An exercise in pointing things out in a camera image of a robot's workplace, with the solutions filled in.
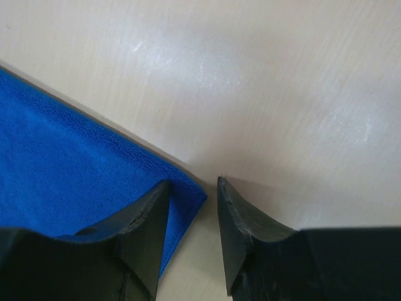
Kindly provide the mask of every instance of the towel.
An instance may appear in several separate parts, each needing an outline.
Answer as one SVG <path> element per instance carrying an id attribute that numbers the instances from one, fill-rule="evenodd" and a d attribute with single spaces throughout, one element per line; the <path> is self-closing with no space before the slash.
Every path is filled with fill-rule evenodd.
<path id="1" fill-rule="evenodd" d="M 73 235 L 170 181 L 160 275 L 206 200 L 182 171 L 0 69 L 0 227 Z"/>

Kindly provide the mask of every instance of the blue towel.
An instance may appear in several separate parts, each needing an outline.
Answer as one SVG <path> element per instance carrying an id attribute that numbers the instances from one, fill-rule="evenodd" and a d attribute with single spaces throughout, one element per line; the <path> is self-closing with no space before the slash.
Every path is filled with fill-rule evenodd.
<path id="1" fill-rule="evenodd" d="M 206 200 L 182 171 L 0 69 L 0 227 L 74 234 L 171 183 L 160 275 Z"/>

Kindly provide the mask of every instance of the black plastic part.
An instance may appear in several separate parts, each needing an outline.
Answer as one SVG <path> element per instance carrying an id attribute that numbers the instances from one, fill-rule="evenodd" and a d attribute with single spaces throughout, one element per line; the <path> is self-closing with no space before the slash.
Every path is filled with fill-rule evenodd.
<path id="1" fill-rule="evenodd" d="M 0 229 L 0 300 L 155 300 L 169 184 L 75 236 Z"/>
<path id="2" fill-rule="evenodd" d="M 401 300 L 401 228 L 295 231 L 223 178 L 217 201 L 234 301 Z"/>

